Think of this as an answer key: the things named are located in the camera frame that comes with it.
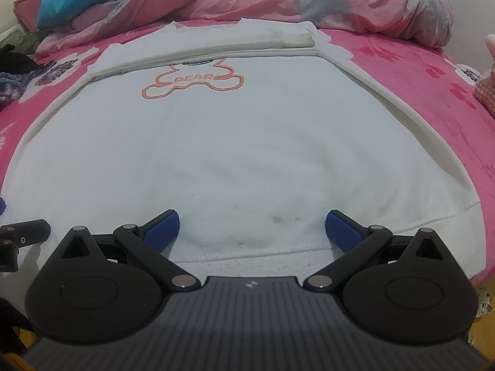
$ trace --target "wall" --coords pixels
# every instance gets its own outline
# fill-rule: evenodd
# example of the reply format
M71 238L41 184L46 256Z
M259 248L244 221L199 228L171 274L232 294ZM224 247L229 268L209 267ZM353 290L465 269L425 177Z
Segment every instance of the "wall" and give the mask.
M447 0L454 11L452 38L445 52L480 72L493 64L484 40L495 33L495 0Z

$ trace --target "bed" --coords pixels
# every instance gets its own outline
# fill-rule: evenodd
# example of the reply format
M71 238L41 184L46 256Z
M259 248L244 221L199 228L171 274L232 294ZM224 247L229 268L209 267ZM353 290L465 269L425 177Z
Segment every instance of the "bed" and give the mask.
M70 227L108 233L169 208L181 231L165 255L202 280L303 279L340 255L330 209L432 227L474 283L488 275L495 124L454 61L311 22L217 21L231 14L107 37L127 26L113 12L40 46L57 64L0 113L1 220L53 231L21 250L2 296L23 308Z

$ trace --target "metal pin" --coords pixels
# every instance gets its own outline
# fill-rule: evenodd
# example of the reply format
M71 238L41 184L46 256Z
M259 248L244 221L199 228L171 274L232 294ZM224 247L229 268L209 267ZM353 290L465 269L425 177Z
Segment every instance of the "metal pin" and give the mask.
M191 275L177 275L172 278L172 284L177 287L191 287L196 283L196 278Z
M333 280L331 277L326 275L313 275L308 279L308 283L313 287L323 288L328 287L332 284Z

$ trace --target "blue gripper pad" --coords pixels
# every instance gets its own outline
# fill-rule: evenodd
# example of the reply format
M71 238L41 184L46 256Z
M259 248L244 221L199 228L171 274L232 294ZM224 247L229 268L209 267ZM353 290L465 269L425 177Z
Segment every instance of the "blue gripper pad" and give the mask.
M363 241L360 232L332 212L325 219L325 231L330 242L336 244L344 254Z
M176 211L160 219L165 214L161 214L140 228L143 231L143 241L160 253L177 238L180 228L179 214Z

